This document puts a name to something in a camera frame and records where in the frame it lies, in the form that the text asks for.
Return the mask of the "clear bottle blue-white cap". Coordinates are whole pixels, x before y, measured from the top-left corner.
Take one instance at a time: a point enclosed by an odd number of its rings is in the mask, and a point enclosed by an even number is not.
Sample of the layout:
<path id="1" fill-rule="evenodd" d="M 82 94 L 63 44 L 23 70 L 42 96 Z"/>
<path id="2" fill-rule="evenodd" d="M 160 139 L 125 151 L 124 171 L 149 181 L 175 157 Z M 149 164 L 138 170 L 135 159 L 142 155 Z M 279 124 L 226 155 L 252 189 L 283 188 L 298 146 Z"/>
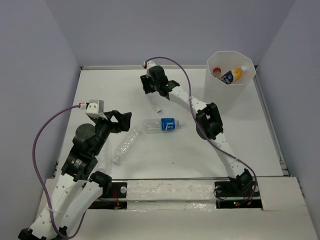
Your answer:
<path id="1" fill-rule="evenodd" d="M 157 114 L 161 114 L 162 113 L 162 108 L 160 107 L 160 105 L 156 101 L 156 98 L 155 98 L 155 96 L 153 94 L 150 95 L 149 101 L 150 101 L 150 104 L 151 104 L 152 108 L 154 109 L 154 111 Z"/>

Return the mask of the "blue label water bottle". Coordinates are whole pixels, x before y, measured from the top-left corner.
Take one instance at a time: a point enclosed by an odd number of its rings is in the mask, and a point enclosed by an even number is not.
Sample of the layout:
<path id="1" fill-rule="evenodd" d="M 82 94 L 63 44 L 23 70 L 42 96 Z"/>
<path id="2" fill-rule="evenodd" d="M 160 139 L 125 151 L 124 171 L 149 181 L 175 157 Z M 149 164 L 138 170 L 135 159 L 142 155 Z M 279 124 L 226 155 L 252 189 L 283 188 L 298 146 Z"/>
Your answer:
<path id="1" fill-rule="evenodd" d="M 186 123 L 173 117 L 146 119 L 142 123 L 142 129 L 146 134 L 159 134 L 174 132 L 184 128 Z"/>

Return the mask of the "red cap small bottle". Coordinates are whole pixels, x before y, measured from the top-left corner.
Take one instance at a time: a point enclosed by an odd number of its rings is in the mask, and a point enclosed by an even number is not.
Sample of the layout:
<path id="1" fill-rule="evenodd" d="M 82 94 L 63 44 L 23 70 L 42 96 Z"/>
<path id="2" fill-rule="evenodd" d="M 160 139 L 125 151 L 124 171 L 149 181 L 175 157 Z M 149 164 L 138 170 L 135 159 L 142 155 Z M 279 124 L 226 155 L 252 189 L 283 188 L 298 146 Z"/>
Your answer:
<path id="1" fill-rule="evenodd" d="M 215 67 L 213 70 L 212 70 L 212 75 L 221 80 L 222 79 L 222 70 L 220 67 Z"/>

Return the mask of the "orange juice bottle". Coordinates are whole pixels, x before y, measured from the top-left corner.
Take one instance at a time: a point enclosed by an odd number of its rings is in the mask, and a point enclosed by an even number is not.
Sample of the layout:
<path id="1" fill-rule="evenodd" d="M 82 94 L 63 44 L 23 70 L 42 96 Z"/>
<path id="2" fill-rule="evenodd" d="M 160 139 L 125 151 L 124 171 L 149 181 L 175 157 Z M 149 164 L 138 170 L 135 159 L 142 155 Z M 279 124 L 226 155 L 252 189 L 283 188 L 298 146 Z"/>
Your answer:
<path id="1" fill-rule="evenodd" d="M 226 72 L 223 76 L 222 79 L 220 80 L 226 85 L 230 85 L 235 83 L 236 81 L 240 80 L 244 74 L 247 72 L 248 67 L 246 65 L 242 65 L 240 67 L 235 67 L 228 72 Z"/>

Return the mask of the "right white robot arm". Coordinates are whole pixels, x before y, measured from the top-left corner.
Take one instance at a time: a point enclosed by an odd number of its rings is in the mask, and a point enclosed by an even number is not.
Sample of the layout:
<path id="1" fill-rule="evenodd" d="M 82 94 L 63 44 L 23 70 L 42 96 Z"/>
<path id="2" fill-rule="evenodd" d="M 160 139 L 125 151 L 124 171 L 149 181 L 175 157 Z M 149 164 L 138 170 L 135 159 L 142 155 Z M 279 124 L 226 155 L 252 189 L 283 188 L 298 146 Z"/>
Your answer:
<path id="1" fill-rule="evenodd" d="M 226 170 L 229 181 L 225 189 L 235 196 L 250 195 L 253 198 L 257 188 L 257 177 L 253 169 L 238 159 L 224 135 L 223 122 L 215 103 L 205 103 L 185 91 L 178 82 L 168 80 L 162 66 L 148 61 L 143 64 L 146 74 L 140 77 L 146 94 L 157 92 L 160 96 L 174 102 L 191 113 L 198 135 L 208 141 L 215 149 Z"/>

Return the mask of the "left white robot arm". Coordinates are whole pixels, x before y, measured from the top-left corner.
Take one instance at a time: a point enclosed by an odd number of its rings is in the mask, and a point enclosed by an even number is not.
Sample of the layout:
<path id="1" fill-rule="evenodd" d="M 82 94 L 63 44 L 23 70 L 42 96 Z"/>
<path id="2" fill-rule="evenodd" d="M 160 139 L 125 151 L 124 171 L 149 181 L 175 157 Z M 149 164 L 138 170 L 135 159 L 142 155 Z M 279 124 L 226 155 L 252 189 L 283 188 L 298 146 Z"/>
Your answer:
<path id="1" fill-rule="evenodd" d="M 131 112 L 117 110 L 86 110 L 93 124 L 81 124 L 75 131 L 73 146 L 61 168 L 53 193 L 45 188 L 47 204 L 28 228 L 18 235 L 20 240 L 69 240 L 78 233 L 85 212 L 99 197 L 110 194 L 112 178 L 94 171 L 105 142 L 110 134 L 127 132 L 131 126 Z"/>

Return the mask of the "white octagonal plastic bin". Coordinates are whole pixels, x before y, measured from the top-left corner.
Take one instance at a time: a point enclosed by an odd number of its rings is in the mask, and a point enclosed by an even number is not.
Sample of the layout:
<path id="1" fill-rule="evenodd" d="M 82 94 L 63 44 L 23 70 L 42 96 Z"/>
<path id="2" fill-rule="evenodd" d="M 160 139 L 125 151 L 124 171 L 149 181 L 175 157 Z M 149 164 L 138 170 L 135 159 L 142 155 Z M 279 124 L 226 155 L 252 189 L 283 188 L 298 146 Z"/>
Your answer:
<path id="1" fill-rule="evenodd" d="M 253 80 L 253 61 L 235 51 L 217 51 L 207 60 L 203 101 L 215 103 L 221 114 L 229 111 Z"/>

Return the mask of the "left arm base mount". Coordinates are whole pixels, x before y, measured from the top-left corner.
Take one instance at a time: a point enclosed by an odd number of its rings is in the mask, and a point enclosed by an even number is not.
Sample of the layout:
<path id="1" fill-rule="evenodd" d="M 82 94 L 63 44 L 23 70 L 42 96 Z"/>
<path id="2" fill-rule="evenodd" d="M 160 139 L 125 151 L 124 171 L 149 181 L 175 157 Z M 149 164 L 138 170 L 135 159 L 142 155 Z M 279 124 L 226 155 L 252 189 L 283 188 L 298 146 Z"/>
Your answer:
<path id="1" fill-rule="evenodd" d="M 125 210 L 127 209 L 128 183 L 124 181 L 113 182 L 109 189 L 103 190 L 89 207 L 90 210 Z"/>

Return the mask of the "metal rail front edge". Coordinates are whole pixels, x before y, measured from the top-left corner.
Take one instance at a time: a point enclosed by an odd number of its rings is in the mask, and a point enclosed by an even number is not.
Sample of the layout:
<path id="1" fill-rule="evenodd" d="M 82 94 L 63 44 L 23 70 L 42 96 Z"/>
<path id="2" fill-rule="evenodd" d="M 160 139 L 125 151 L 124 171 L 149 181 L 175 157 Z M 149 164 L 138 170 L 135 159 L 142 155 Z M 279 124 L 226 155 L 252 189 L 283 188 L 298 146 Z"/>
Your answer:
<path id="1" fill-rule="evenodd" d="M 112 178 L 113 181 L 191 181 L 191 180 L 208 180 L 208 181 L 229 181 L 228 177 L 175 177 L 175 178 Z"/>

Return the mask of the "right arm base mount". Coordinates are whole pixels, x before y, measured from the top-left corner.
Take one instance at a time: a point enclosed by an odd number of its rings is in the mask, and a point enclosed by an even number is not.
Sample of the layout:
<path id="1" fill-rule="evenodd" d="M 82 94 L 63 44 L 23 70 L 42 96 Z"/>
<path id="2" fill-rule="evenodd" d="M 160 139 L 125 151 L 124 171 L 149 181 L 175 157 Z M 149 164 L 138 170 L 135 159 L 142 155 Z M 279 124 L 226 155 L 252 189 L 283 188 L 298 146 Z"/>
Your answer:
<path id="1" fill-rule="evenodd" d="M 229 186 L 229 181 L 214 183 L 213 195 L 217 209 L 263 209 L 259 186 L 255 186 L 254 180 L 244 191 L 238 193 Z"/>

